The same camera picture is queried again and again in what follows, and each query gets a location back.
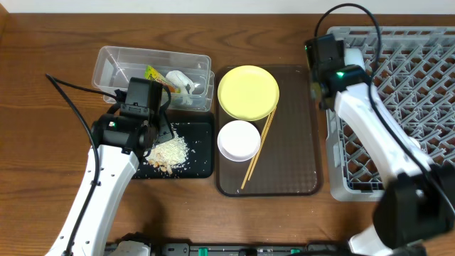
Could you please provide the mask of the light blue plastic bowl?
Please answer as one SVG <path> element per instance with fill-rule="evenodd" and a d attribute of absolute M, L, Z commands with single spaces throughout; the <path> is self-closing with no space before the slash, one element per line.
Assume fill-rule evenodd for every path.
<path fill-rule="evenodd" d="M 344 50 L 344 63 L 348 65 L 358 65 L 365 70 L 365 62 L 363 60 L 363 54 L 358 48 L 346 48 Z"/>

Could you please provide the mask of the green yellow snack wrapper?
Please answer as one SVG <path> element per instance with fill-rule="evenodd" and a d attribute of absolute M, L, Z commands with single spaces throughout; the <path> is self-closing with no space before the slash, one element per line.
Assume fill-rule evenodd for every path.
<path fill-rule="evenodd" d="M 155 82 L 161 83 L 163 86 L 166 86 L 171 92 L 180 93 L 181 90 L 171 83 L 165 76 L 163 76 L 158 70 L 148 65 L 144 72 L 144 77 L 147 80 L 152 80 Z"/>

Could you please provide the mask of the white napkin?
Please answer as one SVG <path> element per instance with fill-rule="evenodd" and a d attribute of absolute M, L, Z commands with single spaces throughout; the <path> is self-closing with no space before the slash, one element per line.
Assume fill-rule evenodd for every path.
<path fill-rule="evenodd" d="M 166 79 L 180 90 L 182 101 L 185 105 L 192 105 L 191 95 L 195 90 L 195 83 L 179 70 L 172 70 L 166 74 Z"/>

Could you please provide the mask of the yellow plastic plate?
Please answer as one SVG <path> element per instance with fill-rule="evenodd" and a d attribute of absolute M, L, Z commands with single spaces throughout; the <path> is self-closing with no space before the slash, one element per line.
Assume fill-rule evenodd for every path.
<path fill-rule="evenodd" d="M 231 117 L 257 121 L 277 106 L 278 82 L 264 68 L 242 65 L 222 77 L 218 84 L 218 101 Z"/>

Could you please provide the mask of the pink bowl with food scraps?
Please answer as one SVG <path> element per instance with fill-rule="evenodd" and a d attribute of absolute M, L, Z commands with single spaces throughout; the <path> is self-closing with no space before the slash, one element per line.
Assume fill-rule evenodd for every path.
<path fill-rule="evenodd" d="M 221 128 L 217 144 L 226 159 L 242 162 L 251 159 L 259 151 L 261 136 L 253 124 L 235 120 Z"/>

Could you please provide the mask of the pale green plastic cup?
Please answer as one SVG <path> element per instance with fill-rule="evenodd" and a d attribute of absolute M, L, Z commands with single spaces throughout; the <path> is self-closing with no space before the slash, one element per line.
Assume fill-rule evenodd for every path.
<path fill-rule="evenodd" d="M 413 142 L 413 144 L 414 144 L 417 148 L 421 149 L 420 143 L 419 143 L 415 138 L 409 137 L 409 139 Z"/>

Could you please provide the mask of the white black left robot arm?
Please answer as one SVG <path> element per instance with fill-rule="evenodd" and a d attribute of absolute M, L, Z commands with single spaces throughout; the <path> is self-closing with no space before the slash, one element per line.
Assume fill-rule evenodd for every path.
<path fill-rule="evenodd" d="M 147 151 L 172 140 L 161 101 L 169 89 L 159 82 L 131 78 L 116 90 L 108 111 L 88 125 L 62 90 L 63 81 L 47 77 L 81 121 L 91 147 L 82 183 L 49 255 L 103 255 L 124 191 Z"/>

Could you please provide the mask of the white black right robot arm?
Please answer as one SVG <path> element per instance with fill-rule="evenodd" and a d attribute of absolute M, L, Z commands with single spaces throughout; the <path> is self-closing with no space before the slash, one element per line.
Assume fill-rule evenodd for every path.
<path fill-rule="evenodd" d="M 352 255 L 393 255 L 454 229 L 454 166 L 436 165 L 387 111 L 361 52 L 331 34 L 305 43 L 310 78 L 321 108 L 353 130 L 384 186 L 373 223 L 354 235 Z"/>

